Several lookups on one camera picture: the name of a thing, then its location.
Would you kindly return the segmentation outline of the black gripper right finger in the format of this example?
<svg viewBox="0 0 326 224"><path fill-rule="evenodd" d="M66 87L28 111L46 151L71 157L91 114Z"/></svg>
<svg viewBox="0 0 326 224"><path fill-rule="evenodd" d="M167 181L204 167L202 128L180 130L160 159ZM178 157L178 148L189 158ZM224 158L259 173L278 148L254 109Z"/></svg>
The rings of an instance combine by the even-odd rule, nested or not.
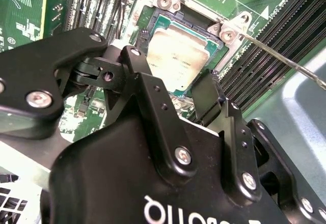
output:
<svg viewBox="0 0 326 224"><path fill-rule="evenodd" d="M203 71L191 94L196 122L222 139L222 186L233 202L253 204L267 194L290 223L325 223L323 202L266 125L243 119L215 70Z"/></svg>

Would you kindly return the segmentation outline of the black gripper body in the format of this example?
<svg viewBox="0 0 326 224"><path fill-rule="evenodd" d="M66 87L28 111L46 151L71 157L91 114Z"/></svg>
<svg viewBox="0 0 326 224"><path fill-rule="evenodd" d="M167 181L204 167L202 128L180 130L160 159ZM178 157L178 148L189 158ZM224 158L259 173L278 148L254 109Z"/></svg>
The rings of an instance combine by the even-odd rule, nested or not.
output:
<svg viewBox="0 0 326 224"><path fill-rule="evenodd" d="M232 203L221 186L221 139L183 126L198 171L181 187L157 173L137 118L72 143L52 166L50 223L287 223L267 193Z"/></svg>

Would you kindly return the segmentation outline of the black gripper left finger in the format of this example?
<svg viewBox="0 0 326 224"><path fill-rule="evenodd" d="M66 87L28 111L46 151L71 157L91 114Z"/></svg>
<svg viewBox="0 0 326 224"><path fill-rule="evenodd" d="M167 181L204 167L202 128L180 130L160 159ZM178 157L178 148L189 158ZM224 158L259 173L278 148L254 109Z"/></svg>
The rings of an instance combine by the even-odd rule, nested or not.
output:
<svg viewBox="0 0 326 224"><path fill-rule="evenodd" d="M70 149L70 159L85 170L108 167L109 146L122 145L127 134L119 122L139 112L151 158L167 182L187 182L197 170L194 157L183 163L176 149L191 145L161 79L151 73L145 55L132 46L108 47L104 37L82 27L1 53L1 147L31 157L37 148L63 141L56 136L64 99L80 92L83 83L72 78L78 65L93 61L113 80L99 80L109 92L108 128L89 135ZM108 130L117 133L117 139Z"/></svg>

